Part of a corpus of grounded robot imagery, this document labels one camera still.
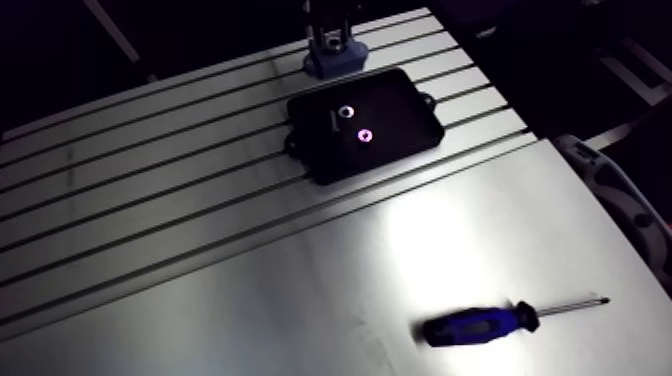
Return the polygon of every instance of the aluminum t-slot table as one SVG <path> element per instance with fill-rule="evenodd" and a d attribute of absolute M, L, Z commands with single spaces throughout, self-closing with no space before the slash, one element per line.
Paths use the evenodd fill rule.
<path fill-rule="evenodd" d="M 282 153 L 286 100 L 318 84 L 305 41 L 6 133 L 0 374 L 668 374 L 664 292 L 441 24 L 419 9 L 354 32 L 366 71 L 438 99 L 437 148 L 310 182 Z M 410 335 L 591 293 L 613 301 L 484 346 Z"/>

